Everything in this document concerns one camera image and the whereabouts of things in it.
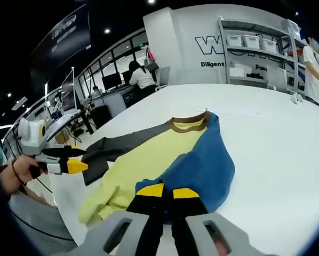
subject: white shirt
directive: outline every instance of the white shirt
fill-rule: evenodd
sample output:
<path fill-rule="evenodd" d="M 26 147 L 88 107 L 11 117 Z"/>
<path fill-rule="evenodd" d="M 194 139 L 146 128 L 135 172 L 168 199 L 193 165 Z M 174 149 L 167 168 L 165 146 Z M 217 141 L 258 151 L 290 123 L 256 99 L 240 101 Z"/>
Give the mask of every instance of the white shirt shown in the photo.
<path fill-rule="evenodd" d="M 319 54 L 311 46 L 303 48 L 304 62 L 310 62 L 319 73 Z M 305 71 L 305 90 L 307 96 L 319 103 L 319 80 L 308 70 Z"/>
<path fill-rule="evenodd" d="M 142 68 L 136 69 L 131 76 L 130 85 L 138 84 L 141 89 L 148 87 L 149 85 L 154 85 L 153 76 L 148 69 L 145 69 L 145 73 Z"/>

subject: wrist bracelet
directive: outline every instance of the wrist bracelet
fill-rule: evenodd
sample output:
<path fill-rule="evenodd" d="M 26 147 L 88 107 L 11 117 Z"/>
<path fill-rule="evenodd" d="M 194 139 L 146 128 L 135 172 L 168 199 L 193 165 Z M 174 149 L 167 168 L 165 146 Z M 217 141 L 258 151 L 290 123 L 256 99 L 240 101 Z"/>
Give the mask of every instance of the wrist bracelet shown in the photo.
<path fill-rule="evenodd" d="M 12 162 L 11 162 L 12 171 L 13 171 L 13 173 L 15 174 L 17 180 L 21 183 L 21 185 L 23 185 L 23 186 L 25 187 L 25 186 L 27 185 L 27 183 L 26 183 L 26 182 L 23 182 L 23 181 L 20 179 L 19 175 L 17 174 L 17 172 L 16 172 L 16 170 L 15 170 L 14 163 L 15 163 L 15 161 L 12 161 Z"/>

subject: black ceiling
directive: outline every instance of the black ceiling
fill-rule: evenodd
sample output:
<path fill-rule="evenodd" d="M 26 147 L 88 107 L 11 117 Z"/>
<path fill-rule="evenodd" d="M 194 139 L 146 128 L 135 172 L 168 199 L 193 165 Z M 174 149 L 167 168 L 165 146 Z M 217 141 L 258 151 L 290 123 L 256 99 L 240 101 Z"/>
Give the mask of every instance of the black ceiling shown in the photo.
<path fill-rule="evenodd" d="M 177 9 L 209 3 L 242 4 L 296 19 L 294 13 L 297 9 L 294 6 L 297 6 L 298 1 L 156 0 L 154 5 L 149 5 L 147 0 L 1 1 L 0 124 L 12 123 L 21 114 L 22 110 L 9 111 L 17 99 L 26 96 L 29 99 L 26 106 L 38 99 L 39 95 L 32 93 L 30 84 L 30 53 L 54 25 L 84 3 L 89 6 L 92 47 L 76 54 L 61 66 L 51 80 L 50 87 L 52 84 L 58 85 L 71 66 L 75 66 L 76 71 L 83 70 L 103 50 L 143 27 L 144 15 L 166 6 Z M 111 28 L 111 34 L 102 32 L 106 27 Z M 13 97 L 7 98 L 8 92 L 12 92 Z"/>

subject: brown collar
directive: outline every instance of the brown collar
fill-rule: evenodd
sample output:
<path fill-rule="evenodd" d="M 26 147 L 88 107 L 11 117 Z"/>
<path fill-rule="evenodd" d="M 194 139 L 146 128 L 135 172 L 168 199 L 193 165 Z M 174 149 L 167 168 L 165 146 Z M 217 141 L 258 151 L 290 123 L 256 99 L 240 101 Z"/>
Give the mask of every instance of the brown collar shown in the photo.
<path fill-rule="evenodd" d="M 184 132 L 190 132 L 190 131 L 201 131 L 207 126 L 209 116 L 210 116 L 210 112 L 206 111 L 202 114 L 199 114 L 193 117 L 187 117 L 187 118 L 173 117 L 168 122 L 170 124 L 170 128 L 176 132 L 184 133 Z M 189 127 L 188 129 L 180 129 L 174 125 L 174 123 L 184 123 L 184 124 L 195 123 L 202 119 L 203 119 L 203 122 L 200 125 L 192 126 L 192 127 Z"/>

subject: white tabletop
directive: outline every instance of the white tabletop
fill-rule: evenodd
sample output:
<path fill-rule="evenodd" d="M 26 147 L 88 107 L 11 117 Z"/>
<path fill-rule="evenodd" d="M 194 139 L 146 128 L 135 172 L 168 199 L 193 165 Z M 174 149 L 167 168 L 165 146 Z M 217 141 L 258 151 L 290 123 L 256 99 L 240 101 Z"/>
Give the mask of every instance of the white tabletop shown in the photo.
<path fill-rule="evenodd" d="M 230 193 L 217 212 L 250 236 L 264 253 L 296 255 L 319 228 L 319 107 L 255 87 L 223 84 L 168 86 L 120 113 L 84 141 L 116 137 L 190 117 L 205 109 L 220 118 L 221 136 L 235 164 Z M 77 244 L 86 187 L 81 174 L 51 176 L 55 202 Z M 165 226 L 157 255 L 177 255 Z"/>

